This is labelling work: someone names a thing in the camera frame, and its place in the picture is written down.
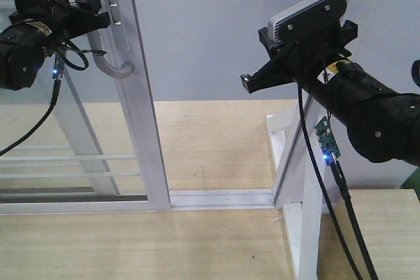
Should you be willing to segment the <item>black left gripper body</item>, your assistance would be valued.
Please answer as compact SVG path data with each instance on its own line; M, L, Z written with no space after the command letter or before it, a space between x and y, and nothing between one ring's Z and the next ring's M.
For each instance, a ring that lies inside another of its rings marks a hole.
M12 43L63 43L80 35L107 28L110 17L100 13L99 0L72 5L70 0L14 0L9 15Z

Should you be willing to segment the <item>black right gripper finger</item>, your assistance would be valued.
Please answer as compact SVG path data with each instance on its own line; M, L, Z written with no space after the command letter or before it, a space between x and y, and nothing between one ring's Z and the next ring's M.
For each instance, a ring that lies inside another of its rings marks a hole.
M275 87L278 84L276 65L273 62L267 62L255 73L241 74L240 79L244 89L249 94L257 92L258 90Z

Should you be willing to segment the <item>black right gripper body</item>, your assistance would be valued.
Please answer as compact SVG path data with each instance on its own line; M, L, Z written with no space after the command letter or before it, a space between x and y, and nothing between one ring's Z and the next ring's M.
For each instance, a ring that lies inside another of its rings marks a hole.
M259 70L259 89L290 83L307 83L327 66L351 53L345 46L357 38L357 24L350 20L299 24L283 22L274 32L279 38L269 37L267 27L259 30L259 41L270 60Z

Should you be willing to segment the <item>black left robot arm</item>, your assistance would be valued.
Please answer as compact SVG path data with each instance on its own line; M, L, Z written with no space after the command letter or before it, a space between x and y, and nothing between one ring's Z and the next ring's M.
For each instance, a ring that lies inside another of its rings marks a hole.
M11 25L1 32L1 88L20 90L33 85L45 59L56 53L78 71L89 66L85 50L72 39L110 25L100 13L100 0L73 6L69 0L14 0Z

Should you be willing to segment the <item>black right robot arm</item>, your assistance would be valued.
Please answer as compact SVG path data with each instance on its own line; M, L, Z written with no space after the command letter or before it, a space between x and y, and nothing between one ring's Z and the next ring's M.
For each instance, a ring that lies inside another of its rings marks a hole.
M270 61L251 75L242 75L245 89L258 90L296 83L345 127L352 147L372 163L391 159L419 165L419 95L398 93L349 60L344 46L357 36L350 20L315 35L320 51L308 59L301 53L308 40L276 43L266 28L260 42Z

